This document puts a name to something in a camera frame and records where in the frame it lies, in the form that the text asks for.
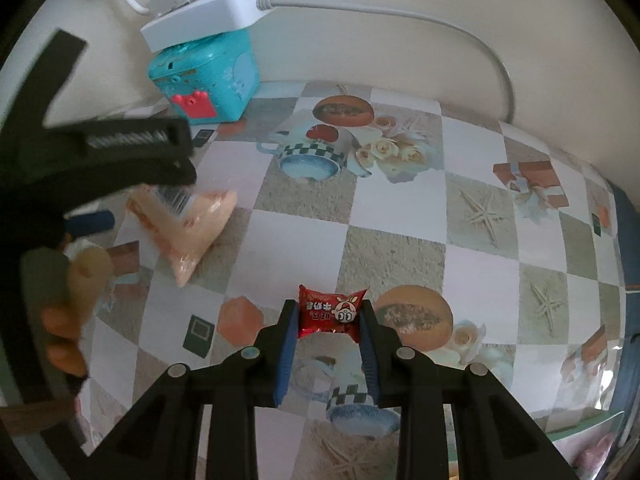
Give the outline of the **person's left hand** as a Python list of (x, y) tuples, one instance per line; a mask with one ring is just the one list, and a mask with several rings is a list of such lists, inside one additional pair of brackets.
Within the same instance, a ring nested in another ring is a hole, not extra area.
[(42, 310), (41, 321), (53, 337), (46, 345), (49, 362), (67, 375), (85, 377), (88, 373), (79, 343), (84, 325), (114, 272), (108, 252), (91, 246), (78, 252), (70, 262), (66, 283), (70, 301)]

